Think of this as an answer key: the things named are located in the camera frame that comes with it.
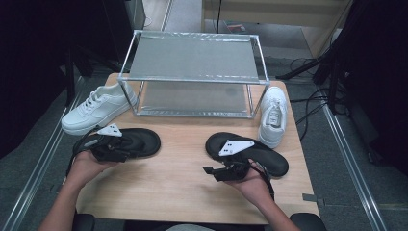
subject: person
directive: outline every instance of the person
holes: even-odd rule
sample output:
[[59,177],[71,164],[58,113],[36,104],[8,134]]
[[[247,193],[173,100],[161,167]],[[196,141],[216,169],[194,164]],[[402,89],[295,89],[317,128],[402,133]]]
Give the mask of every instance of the person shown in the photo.
[[[79,153],[38,231],[70,231],[75,215],[76,201],[81,189],[100,172],[117,164],[98,162],[90,151]],[[228,181],[225,184],[237,189],[250,203],[255,205],[274,231],[299,230],[273,201],[267,184],[256,170],[251,168],[242,181]]]

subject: shoe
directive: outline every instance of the shoe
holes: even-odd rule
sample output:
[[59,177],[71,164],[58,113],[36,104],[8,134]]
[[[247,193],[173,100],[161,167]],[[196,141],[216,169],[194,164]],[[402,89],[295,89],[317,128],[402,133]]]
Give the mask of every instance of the shoe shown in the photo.
[[278,87],[270,87],[262,99],[261,111],[258,140],[270,148],[275,148],[286,129],[288,108],[285,93]]
[[[132,87],[126,82],[124,82],[124,86],[132,105],[135,105],[137,97]],[[129,108],[129,103],[119,83],[98,87],[96,91],[90,93],[85,102],[66,114],[61,124],[67,134],[82,136],[96,125],[106,126],[112,119],[126,112]]]

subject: flip-flop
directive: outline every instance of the flip-flop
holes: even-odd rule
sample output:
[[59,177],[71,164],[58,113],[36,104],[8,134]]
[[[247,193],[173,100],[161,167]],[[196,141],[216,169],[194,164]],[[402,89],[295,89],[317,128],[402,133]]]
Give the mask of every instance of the flip-flop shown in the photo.
[[[219,151],[227,141],[253,141],[254,145],[231,156],[219,156]],[[241,162],[252,159],[265,167],[268,173],[274,177],[280,177],[288,172],[288,161],[276,151],[270,149],[260,141],[241,137],[233,133],[220,132],[211,135],[205,144],[207,153],[219,162]]]
[[161,146],[160,137],[145,128],[120,129],[121,137],[85,135],[73,146],[74,155],[91,150],[98,161],[125,162],[127,158],[149,157]]

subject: white triangular marker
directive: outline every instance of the white triangular marker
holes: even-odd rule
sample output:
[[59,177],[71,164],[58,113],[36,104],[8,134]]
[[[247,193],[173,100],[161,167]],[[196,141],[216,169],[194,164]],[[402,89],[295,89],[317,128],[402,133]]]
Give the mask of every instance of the white triangular marker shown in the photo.
[[120,132],[119,128],[116,126],[115,123],[102,128],[101,130],[97,131],[97,134],[99,135],[107,135],[107,136],[113,136],[113,137],[121,137],[122,133]]
[[219,151],[219,156],[231,156],[246,148],[253,146],[253,141],[227,141],[227,143]]

